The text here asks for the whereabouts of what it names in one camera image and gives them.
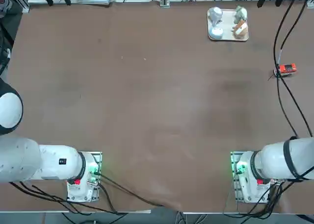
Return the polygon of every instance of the mounting plate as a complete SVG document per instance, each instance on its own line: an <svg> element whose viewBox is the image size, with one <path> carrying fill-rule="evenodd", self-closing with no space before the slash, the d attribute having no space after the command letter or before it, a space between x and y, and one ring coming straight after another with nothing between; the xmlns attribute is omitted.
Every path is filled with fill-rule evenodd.
<svg viewBox="0 0 314 224"><path fill-rule="evenodd" d="M231 152L235 198L237 201L245 203L267 203L269 191L266 191L270 187L270 182L260 184L253 176L250 166L252 154L253 151Z"/></svg>
<svg viewBox="0 0 314 224"><path fill-rule="evenodd" d="M94 202L99 200L100 178L93 172L102 172L103 153L100 151L81 151L85 157L86 168L79 184L67 182L67 200L75 202Z"/></svg>

